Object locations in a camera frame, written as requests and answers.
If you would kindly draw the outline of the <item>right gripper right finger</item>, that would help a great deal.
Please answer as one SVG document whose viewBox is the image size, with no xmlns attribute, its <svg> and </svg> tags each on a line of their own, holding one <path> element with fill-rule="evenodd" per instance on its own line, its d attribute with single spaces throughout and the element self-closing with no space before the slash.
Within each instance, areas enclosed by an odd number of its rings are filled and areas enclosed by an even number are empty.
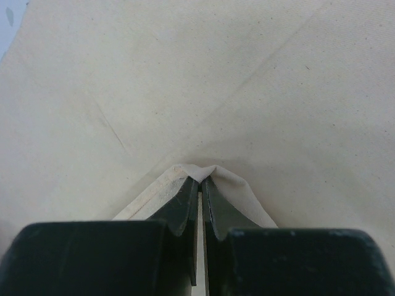
<svg viewBox="0 0 395 296">
<path fill-rule="evenodd" d="M 202 182 L 207 295 L 393 295 L 375 241 L 356 229 L 262 228 Z"/>
</svg>

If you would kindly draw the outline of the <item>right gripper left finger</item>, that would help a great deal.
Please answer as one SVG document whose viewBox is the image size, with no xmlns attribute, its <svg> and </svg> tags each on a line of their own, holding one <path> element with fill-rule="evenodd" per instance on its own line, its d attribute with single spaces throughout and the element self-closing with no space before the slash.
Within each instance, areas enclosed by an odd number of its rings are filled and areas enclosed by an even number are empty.
<svg viewBox="0 0 395 296">
<path fill-rule="evenodd" d="M 1 261 L 2 295 L 190 295 L 199 185 L 146 220 L 35 223 Z"/>
</svg>

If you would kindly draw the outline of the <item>beige cloth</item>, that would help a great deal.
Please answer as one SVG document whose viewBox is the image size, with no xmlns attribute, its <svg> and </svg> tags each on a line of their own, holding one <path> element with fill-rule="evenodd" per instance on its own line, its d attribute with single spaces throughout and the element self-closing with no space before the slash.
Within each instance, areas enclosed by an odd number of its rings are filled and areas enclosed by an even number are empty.
<svg viewBox="0 0 395 296">
<path fill-rule="evenodd" d="M 393 1 L 2 1 L 1 248 L 219 165 L 394 253 Z"/>
</svg>

